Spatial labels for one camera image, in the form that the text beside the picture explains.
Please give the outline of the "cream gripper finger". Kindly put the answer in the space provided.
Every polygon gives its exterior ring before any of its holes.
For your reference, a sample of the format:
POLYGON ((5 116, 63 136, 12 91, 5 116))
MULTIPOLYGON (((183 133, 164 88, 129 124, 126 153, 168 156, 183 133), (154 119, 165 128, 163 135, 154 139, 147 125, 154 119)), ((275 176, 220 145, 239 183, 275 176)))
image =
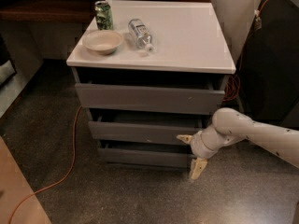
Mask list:
POLYGON ((207 160, 196 158, 191 162, 190 180, 196 180, 207 166, 207 160))
POLYGON ((192 136, 188 134, 179 134, 177 139, 182 141, 183 143, 189 145, 192 142, 192 136))

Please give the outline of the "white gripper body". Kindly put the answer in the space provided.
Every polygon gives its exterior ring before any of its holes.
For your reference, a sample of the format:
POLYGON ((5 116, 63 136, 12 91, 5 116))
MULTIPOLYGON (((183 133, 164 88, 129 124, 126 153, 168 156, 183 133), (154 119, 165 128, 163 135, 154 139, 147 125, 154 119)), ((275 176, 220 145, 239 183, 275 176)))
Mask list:
POLYGON ((192 153, 198 158, 209 159, 217 153, 216 143, 217 135, 214 132, 210 132, 208 129, 199 131, 192 136, 192 153))

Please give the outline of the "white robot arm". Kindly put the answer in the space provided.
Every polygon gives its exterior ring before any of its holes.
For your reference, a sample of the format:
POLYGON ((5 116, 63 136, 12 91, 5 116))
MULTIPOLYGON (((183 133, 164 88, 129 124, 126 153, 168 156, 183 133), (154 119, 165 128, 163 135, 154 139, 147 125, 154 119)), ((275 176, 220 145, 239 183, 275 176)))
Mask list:
POLYGON ((294 167, 299 167, 298 131, 257 122, 232 108, 218 109, 207 128, 193 135, 179 134, 177 139, 189 145, 196 156, 192 159, 190 180, 200 176, 207 160, 222 147, 243 140, 249 140, 294 167))

